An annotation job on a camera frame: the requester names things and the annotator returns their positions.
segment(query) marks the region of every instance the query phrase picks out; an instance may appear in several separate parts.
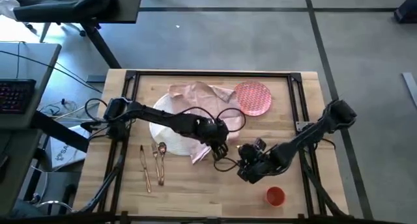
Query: gray floor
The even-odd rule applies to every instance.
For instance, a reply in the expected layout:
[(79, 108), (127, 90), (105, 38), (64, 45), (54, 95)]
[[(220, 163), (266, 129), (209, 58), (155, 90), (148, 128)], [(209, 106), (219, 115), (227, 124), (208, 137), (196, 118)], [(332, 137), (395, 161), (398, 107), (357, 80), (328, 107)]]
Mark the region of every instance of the gray floor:
[[(404, 0), (312, 0), (317, 8), (393, 8)], [(295, 7), (305, 0), (143, 0), (142, 7)], [(417, 25), (398, 25), (392, 13), (315, 13), (336, 89), (358, 113), (349, 130), (375, 219), (414, 223), (417, 109), (401, 77), (417, 78)], [(35, 41), (23, 25), (0, 20), (1, 40)], [(40, 34), (42, 25), (34, 24)], [(100, 30), (125, 68), (207, 70), (311, 70), (319, 73), (325, 100), (330, 90), (307, 12), (140, 12), (135, 25)], [(51, 26), (46, 42), (60, 43), (59, 62), (81, 77), (108, 70), (87, 38)], [(61, 98), (79, 105), (98, 95), (54, 74), (42, 104)], [(346, 151), (337, 156), (351, 214), (361, 217)]]

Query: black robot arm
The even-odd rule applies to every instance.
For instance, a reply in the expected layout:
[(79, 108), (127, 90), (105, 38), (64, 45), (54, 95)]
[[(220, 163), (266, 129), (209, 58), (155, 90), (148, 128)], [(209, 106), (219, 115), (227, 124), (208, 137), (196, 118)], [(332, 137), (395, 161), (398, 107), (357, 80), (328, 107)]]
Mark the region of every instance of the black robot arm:
[(119, 138), (119, 136), (124, 135), (124, 125), (129, 120), (141, 119), (167, 126), (175, 133), (196, 139), (200, 143), (210, 146), (215, 161), (224, 158), (227, 155), (225, 142), (229, 134), (226, 123), (219, 118), (206, 118), (185, 112), (187, 110), (177, 114), (167, 113), (138, 102), (117, 98), (110, 100), (104, 113), (104, 119), (108, 121), (110, 127), (108, 135), (111, 138)]
[(300, 134), (287, 143), (274, 145), (263, 152), (266, 145), (258, 139), (254, 144), (245, 144), (239, 148), (242, 158), (238, 163), (238, 176), (254, 184), (264, 176), (279, 175), (290, 166), (299, 149), (318, 143), (325, 133), (334, 133), (352, 126), (356, 113), (343, 100), (330, 102), (323, 111), (322, 117), (308, 124)]

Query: black desk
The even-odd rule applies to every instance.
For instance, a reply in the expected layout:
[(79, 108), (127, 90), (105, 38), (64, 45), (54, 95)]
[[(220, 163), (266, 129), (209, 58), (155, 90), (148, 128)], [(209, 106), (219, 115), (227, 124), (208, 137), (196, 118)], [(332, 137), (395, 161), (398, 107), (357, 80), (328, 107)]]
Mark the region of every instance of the black desk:
[[(100, 23), (136, 23), (137, 13), (139, 12), (141, 0), (117, 0), (116, 7), (113, 7), (109, 12), (103, 13), (91, 20), (83, 21), (45, 21), (45, 20), (31, 20), (25, 22), (37, 23), (79, 23), (84, 28), (87, 36), (94, 44), (103, 59), (109, 65), (109, 68), (122, 68), (107, 46), (104, 39), (101, 37), (98, 30)], [(87, 79), (90, 82), (104, 82), (103, 76), (92, 76)]]
[[(17, 43), (0, 42), (0, 50), (16, 53)], [(21, 44), (20, 55), (55, 66), (61, 46), (57, 44)], [(4, 53), (0, 54), (0, 78), (16, 76), (17, 58)], [(7, 171), (0, 182), (0, 216), (9, 213), (19, 194), (30, 162), (35, 154), (41, 130), (30, 129), (29, 123), (40, 99), (52, 70), (41, 64), (20, 59), (19, 78), (36, 80), (35, 94), (32, 96), (27, 113), (24, 115), (0, 115), (0, 152), (10, 156)]]

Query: cutlery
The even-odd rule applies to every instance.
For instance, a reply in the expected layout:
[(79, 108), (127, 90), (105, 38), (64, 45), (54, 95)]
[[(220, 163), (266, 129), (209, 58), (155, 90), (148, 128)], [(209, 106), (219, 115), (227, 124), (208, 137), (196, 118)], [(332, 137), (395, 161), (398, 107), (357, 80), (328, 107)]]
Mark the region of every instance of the cutlery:
[(159, 143), (158, 151), (161, 154), (161, 162), (162, 162), (161, 179), (159, 179), (158, 184), (163, 186), (165, 182), (164, 156), (165, 156), (165, 153), (167, 152), (167, 145), (164, 142)]
[(141, 150), (139, 153), (139, 158), (141, 160), (141, 164), (143, 167), (143, 170), (145, 172), (145, 178), (146, 178), (146, 189), (148, 191), (148, 193), (151, 192), (151, 182), (149, 180), (149, 174), (148, 174), (148, 169), (147, 169), (147, 164), (146, 164), (146, 157), (145, 157), (145, 151), (143, 151), (143, 146), (141, 145)]
[(154, 155), (155, 158), (155, 164), (156, 164), (156, 176), (158, 177), (158, 183), (160, 184), (160, 179), (161, 179), (161, 175), (159, 173), (159, 165), (158, 165), (158, 148), (156, 147), (156, 143), (153, 142), (152, 145), (152, 154)]

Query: black floor stripe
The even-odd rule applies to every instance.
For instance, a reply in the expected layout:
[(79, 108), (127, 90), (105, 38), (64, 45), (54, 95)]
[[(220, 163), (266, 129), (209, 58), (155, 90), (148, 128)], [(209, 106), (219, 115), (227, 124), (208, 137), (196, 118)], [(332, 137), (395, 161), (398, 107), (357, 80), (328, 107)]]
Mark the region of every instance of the black floor stripe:
[[(311, 20), (311, 26), (313, 27), (313, 33), (314, 33), (315, 41), (317, 43), (317, 48), (319, 50), (320, 59), (323, 64), (324, 75), (326, 76), (328, 88), (330, 90), (330, 95), (333, 100), (336, 100), (339, 98), (339, 95), (336, 90), (336, 85), (334, 83), (332, 71), (330, 69), (327, 54), (324, 49), (324, 44), (321, 38), (319, 25), (317, 23), (317, 18), (315, 17), (315, 13), (313, 9), (313, 3), (311, 2), (311, 0), (306, 0), (306, 4), (309, 9), (308, 14)], [(353, 175), (356, 192), (358, 193), (358, 196), (359, 196), (359, 203), (360, 203), (360, 208), (362, 209), (362, 214), (364, 218), (366, 219), (373, 219), (371, 206), (369, 205), (369, 200), (366, 195), (364, 181), (362, 180), (362, 175), (360, 174), (358, 161), (356, 160), (351, 137), (349, 135), (348, 130), (342, 130), (341, 134), (342, 134), (343, 144), (345, 145), (349, 165), (351, 167), (351, 172)]]
[(307, 12), (307, 8), (285, 7), (141, 7), (140, 12)]
[[(308, 12), (300, 7), (141, 7), (140, 12)], [(314, 8), (315, 12), (393, 12), (396, 8)]]
[(396, 8), (314, 8), (315, 12), (394, 12)]

